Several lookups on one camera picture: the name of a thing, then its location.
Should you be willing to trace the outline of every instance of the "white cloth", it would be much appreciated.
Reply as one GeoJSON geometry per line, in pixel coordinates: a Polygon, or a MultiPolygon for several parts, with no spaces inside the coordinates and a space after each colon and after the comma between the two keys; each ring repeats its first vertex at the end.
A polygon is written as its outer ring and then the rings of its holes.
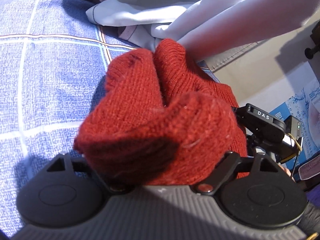
{"type": "Polygon", "coordinates": [[[320,0],[97,0],[93,23],[119,29],[119,37],[154,50],[171,38],[196,60],[272,38],[303,26],[320,0]]]}

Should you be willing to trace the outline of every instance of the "gray ribbed rubber surface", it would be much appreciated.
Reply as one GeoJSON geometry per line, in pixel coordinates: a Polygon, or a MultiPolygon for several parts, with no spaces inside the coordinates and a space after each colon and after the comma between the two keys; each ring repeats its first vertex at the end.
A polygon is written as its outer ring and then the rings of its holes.
{"type": "Polygon", "coordinates": [[[212,197],[187,186],[141,187],[112,197],[103,210],[63,229],[27,225],[13,240],[303,240],[297,227],[255,230],[226,216],[212,197]]]}

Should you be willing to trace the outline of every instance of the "bed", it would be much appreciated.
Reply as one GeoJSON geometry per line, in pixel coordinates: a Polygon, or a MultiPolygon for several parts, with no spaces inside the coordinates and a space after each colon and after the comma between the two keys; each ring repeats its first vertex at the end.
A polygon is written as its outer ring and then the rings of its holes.
{"type": "Polygon", "coordinates": [[[104,96],[108,64],[135,49],[116,29],[89,23],[91,6],[0,0],[0,228],[8,236],[23,225],[20,188],[58,153],[77,155],[73,139],[104,96]]]}

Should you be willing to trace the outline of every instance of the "red knit fabric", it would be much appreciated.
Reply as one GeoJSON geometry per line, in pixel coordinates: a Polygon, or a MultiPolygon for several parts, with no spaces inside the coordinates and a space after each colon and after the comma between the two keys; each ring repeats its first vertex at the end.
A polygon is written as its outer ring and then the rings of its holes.
{"type": "Polygon", "coordinates": [[[107,178],[191,185],[228,149],[246,156],[230,87],[211,80],[172,40],[137,49],[108,67],[107,93],[80,126],[74,149],[107,178]]]}

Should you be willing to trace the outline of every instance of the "screw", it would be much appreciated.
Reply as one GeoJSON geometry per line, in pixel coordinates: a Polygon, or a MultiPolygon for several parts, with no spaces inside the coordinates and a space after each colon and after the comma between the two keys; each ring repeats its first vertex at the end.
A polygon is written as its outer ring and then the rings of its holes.
{"type": "Polygon", "coordinates": [[[205,193],[205,192],[209,193],[209,192],[213,191],[213,186],[206,184],[206,183],[202,183],[197,186],[197,189],[203,193],[205,193]]]}

